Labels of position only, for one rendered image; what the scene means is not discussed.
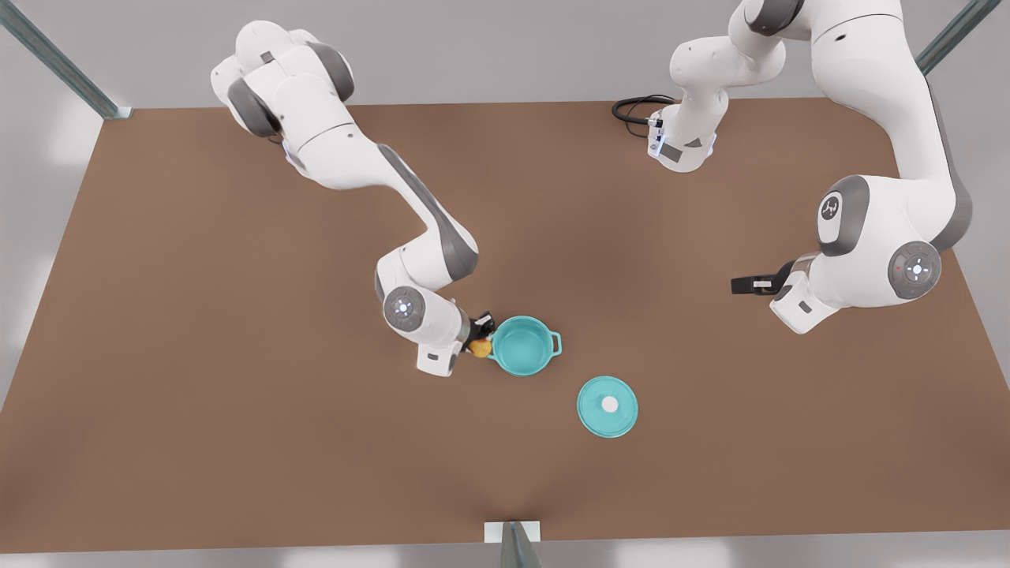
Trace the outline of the silver frame post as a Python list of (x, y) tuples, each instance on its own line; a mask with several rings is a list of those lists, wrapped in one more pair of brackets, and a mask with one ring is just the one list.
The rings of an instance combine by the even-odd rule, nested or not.
[(500, 568), (542, 568), (533, 547), (541, 542), (540, 520), (485, 522), (484, 542), (501, 545)]
[(119, 106), (41, 32), (11, 0), (0, 0), (0, 25), (35, 55), (55, 76), (104, 120), (127, 120), (133, 108)]
[(939, 62), (944, 61), (955, 48), (960, 46), (960, 43), (1002, 2), (1003, 0), (967, 1), (960, 13), (915, 58), (922, 74), (928, 76), (937, 68)]

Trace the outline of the teal pot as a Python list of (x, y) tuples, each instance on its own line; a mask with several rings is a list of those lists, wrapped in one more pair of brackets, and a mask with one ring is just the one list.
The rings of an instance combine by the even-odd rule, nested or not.
[(516, 377), (537, 374), (563, 352), (559, 332), (531, 316), (513, 316), (498, 324), (489, 338), (492, 351), (487, 358)]

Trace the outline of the teal pot lid white knob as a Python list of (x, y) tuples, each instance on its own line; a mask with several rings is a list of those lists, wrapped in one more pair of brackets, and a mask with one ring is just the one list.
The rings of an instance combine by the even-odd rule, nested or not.
[(638, 400), (634, 391), (614, 376), (597, 376), (585, 382), (578, 392), (578, 419), (604, 439), (615, 439), (631, 431), (638, 419)]

